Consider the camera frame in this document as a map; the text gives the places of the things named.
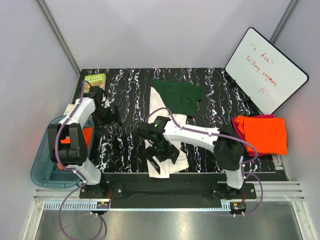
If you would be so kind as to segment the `white and green t-shirt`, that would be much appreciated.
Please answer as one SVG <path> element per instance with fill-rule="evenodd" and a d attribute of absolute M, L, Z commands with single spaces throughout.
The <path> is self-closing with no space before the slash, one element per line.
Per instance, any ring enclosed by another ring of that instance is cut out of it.
<path fill-rule="evenodd" d="M 185 124 L 187 117 L 195 116 L 198 102 L 202 98 L 203 93 L 200 87 L 195 84 L 185 81 L 154 80 L 151 84 L 149 100 L 149 112 L 152 116 L 148 118 L 148 122 L 152 123 L 158 116 L 168 117 L 169 113 L 164 109 L 167 108 L 179 124 Z M 153 159 L 159 165 L 160 172 L 157 172 L 152 164 L 147 161 L 149 177 L 168 179 L 170 174 L 186 170 L 189 167 L 187 154 L 181 150 L 181 142 L 172 141 L 171 144 L 179 150 L 176 163 L 172 163 L 170 159 L 160 162 L 154 157 Z"/>

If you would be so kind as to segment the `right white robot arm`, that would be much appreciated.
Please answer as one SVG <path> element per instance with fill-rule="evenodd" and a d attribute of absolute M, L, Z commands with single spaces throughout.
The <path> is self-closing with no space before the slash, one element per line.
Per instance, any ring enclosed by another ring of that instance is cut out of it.
<path fill-rule="evenodd" d="M 179 124 L 174 119 L 157 116 L 154 122 L 138 125 L 139 135 L 146 140 L 142 151 L 151 171 L 161 175 L 165 162 L 177 164 L 181 154 L 175 142 L 182 142 L 212 152 L 220 169 L 226 174 L 226 184 L 212 188 L 216 197 L 226 200 L 240 199 L 245 192 L 243 173 L 244 146 L 228 127 L 205 128 Z"/>

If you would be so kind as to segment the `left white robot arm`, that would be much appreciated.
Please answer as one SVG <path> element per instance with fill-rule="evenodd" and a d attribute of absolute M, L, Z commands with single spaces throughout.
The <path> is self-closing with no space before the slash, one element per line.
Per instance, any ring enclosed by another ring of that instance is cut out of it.
<path fill-rule="evenodd" d="M 89 92 L 83 92 L 75 101 L 69 114 L 47 127 L 50 160 L 91 186 L 90 192 L 97 198 L 108 193 L 108 186 L 102 182 L 102 173 L 89 160 L 83 128 L 90 117 L 105 125 L 122 124 L 118 107 L 111 108 L 104 96 L 101 87 L 91 86 Z"/>

